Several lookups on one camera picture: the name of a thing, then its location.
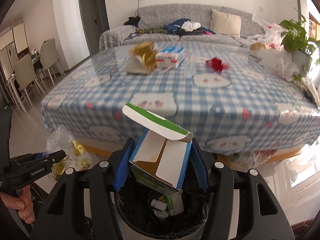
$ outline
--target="silver screw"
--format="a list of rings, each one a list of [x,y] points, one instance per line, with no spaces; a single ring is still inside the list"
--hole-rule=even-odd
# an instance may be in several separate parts
[[[257,172],[257,170],[252,169],[252,170],[250,170],[250,174],[251,174],[252,176],[257,176],[257,175],[258,175],[258,172]]]
[[[67,175],[70,175],[73,173],[73,168],[67,168],[65,172]]]
[[[221,162],[216,162],[214,166],[216,166],[218,169],[222,169],[224,167],[224,164]]]
[[[107,161],[102,161],[100,162],[99,166],[102,167],[102,168],[106,168],[108,167],[109,163]]]

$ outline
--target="sofa armrest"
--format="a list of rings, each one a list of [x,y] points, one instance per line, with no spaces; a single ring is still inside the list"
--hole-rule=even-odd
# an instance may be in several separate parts
[[[121,46],[124,39],[136,31],[136,27],[132,25],[125,25],[104,32],[100,36],[99,51],[103,51],[111,47]]]

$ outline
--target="pile of clothes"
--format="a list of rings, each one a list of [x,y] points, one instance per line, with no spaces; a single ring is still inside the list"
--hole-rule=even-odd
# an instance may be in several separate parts
[[[145,33],[163,33],[172,35],[212,35],[216,34],[214,31],[202,27],[200,23],[192,22],[190,19],[179,19],[165,25],[163,27],[149,28],[149,29],[138,29],[136,33],[130,34],[126,40],[133,39]]]

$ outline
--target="red object on table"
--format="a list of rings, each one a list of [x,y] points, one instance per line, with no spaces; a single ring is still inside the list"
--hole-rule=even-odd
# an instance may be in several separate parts
[[[229,69],[228,64],[222,63],[222,60],[218,59],[217,57],[214,57],[213,59],[209,59],[205,63],[208,67],[211,67],[212,69],[218,72],[222,72],[222,70],[224,69]]]

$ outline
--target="small box on table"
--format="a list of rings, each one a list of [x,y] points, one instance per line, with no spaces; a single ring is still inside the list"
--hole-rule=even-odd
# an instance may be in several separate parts
[[[129,159],[137,182],[169,196],[180,191],[192,133],[131,103],[127,103],[122,112],[146,127]]]
[[[186,57],[186,50],[183,47],[166,47],[156,54],[157,67],[177,68]]]

